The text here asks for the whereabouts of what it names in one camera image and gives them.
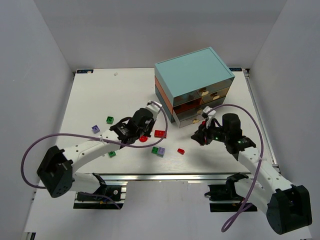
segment lego block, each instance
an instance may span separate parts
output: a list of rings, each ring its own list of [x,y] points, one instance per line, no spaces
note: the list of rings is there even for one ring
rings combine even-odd
[[[165,131],[160,131],[160,130],[154,131],[155,138],[162,138],[163,136],[164,136],[164,138],[167,138],[167,134],[165,134]]]
[[[148,137],[147,136],[141,136],[139,138],[139,140],[140,140],[140,142],[144,143],[144,142],[146,142],[148,140]]]
[[[115,151],[111,151],[111,152],[108,152],[109,154],[109,157],[112,158],[116,155],[116,152]]]
[[[113,124],[114,123],[114,118],[112,117],[112,116],[108,116],[107,118],[106,118],[106,123],[107,124]]]
[[[96,133],[100,132],[100,129],[98,128],[97,125],[94,125],[94,126],[92,127],[92,131],[96,134]]]
[[[180,153],[180,154],[185,154],[185,150],[183,150],[183,149],[181,149],[181,148],[178,148],[178,153]]]
[[[166,149],[164,147],[159,147],[157,155],[163,157],[165,155]]]
[[[157,148],[157,147],[154,146],[154,147],[152,148],[151,153],[153,153],[153,154],[158,154],[158,149],[159,149],[159,148]]]

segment cable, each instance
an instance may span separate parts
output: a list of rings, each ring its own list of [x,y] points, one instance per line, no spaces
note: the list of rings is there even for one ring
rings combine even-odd
[[[165,110],[155,101],[150,101],[151,103],[153,103],[154,105],[156,105],[162,112],[163,116],[164,116],[164,121],[165,121],[165,130],[164,130],[164,135],[155,143],[151,143],[148,145],[142,145],[142,146],[136,146],[136,145],[129,145],[129,144],[124,144],[121,142],[117,142],[117,141],[112,141],[112,140],[108,140],[108,139],[101,139],[100,137],[95,137],[95,136],[86,136],[86,135],[81,135],[81,134],[74,134],[74,133],[54,133],[54,134],[49,134],[46,136],[43,136],[41,138],[39,138],[38,140],[36,140],[34,143],[32,143],[27,150],[25,151],[25,153],[23,154],[22,160],[21,160],[21,166],[20,166],[20,172],[21,172],[21,177],[23,179],[23,181],[29,185],[30,187],[33,187],[35,189],[46,189],[45,186],[38,186],[35,184],[32,184],[31,182],[29,182],[26,178],[25,175],[25,161],[27,158],[28,153],[30,152],[30,150],[39,142],[48,139],[48,138],[52,138],[52,137],[57,137],[57,136],[69,136],[69,137],[77,137],[77,138],[83,138],[83,139],[90,139],[90,140],[95,140],[95,141],[103,141],[106,143],[111,143],[111,144],[116,144],[116,145],[120,145],[122,147],[129,147],[129,148],[135,148],[135,149],[142,149],[142,148],[149,148],[149,147],[153,147],[155,145],[157,145],[158,143],[160,143],[165,136],[167,135],[167,131],[168,131],[168,120],[167,120],[167,116],[165,113]]]
[[[262,137],[262,134],[261,134],[261,131],[260,131],[260,128],[256,122],[256,120],[254,119],[254,117],[250,114],[250,112],[248,112],[246,109],[244,109],[243,107],[241,106],[238,106],[238,105],[235,105],[235,104],[222,104],[222,105],[219,105],[219,106],[216,106],[214,108],[212,108],[210,111],[208,111],[206,114],[209,114],[210,112],[212,112],[213,110],[216,110],[218,108],[221,108],[221,107],[235,107],[235,108],[238,108],[238,109],[241,109],[243,111],[246,112],[246,114],[249,115],[249,117],[251,118],[251,120],[253,121],[258,133],[259,133],[259,138],[260,138],[260,142],[261,142],[261,152],[260,152],[260,158],[259,158],[259,161],[258,161],[258,165],[256,166],[256,171],[254,173],[254,177],[253,177],[253,180],[252,180],[252,184],[251,184],[251,187],[247,193],[247,195],[245,196],[240,208],[238,209],[238,211],[233,215],[231,216],[222,226],[221,228],[221,232],[226,232],[231,226],[232,224],[235,222],[235,220],[237,219],[237,217],[243,213],[245,210],[249,209],[253,204],[250,203],[248,206],[245,207],[251,193],[253,192],[254,190],[254,187],[255,187],[255,184],[257,182],[257,179],[258,179],[258,174],[259,174],[259,170],[260,170],[260,167],[261,167],[261,164],[262,164],[262,157],[264,155],[264,141],[263,141],[263,137]]]
[[[222,128],[221,124],[218,122],[217,119],[214,118],[213,121],[218,125],[219,128]]]
[[[78,194],[85,195],[85,196],[101,197],[101,198],[108,199],[110,202],[112,202],[116,206],[117,209],[119,209],[119,210],[121,209],[121,207],[119,207],[119,205],[115,201],[113,201],[110,197],[108,197],[106,195],[88,193],[88,192],[84,192],[84,191],[79,191]]]

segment blue label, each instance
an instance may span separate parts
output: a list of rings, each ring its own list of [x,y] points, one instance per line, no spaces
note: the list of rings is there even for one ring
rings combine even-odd
[[[242,72],[241,67],[229,67],[231,72]]]
[[[77,74],[92,74],[93,72],[93,69],[81,69],[76,71]]]

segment black bracket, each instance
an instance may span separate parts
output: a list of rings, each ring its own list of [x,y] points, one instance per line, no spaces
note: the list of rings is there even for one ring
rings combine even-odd
[[[57,146],[50,147],[36,171],[53,198],[60,197],[69,191],[73,183],[71,166],[73,161],[66,159],[63,155],[64,151]]]

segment drawer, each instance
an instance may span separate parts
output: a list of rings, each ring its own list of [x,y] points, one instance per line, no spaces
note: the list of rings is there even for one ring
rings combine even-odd
[[[223,104],[225,99],[226,99],[226,97],[221,97],[221,98],[213,100],[211,102],[202,104],[201,106],[199,106],[197,108],[190,109],[190,110],[184,111],[182,113],[178,113],[178,114],[175,113],[175,111],[173,111],[172,116],[173,116],[173,118],[179,128],[182,128],[182,127],[190,125],[190,124],[195,124],[195,123],[198,123],[199,121],[204,119],[202,117],[201,113],[205,107],[209,106],[210,108],[214,108],[216,106]]]

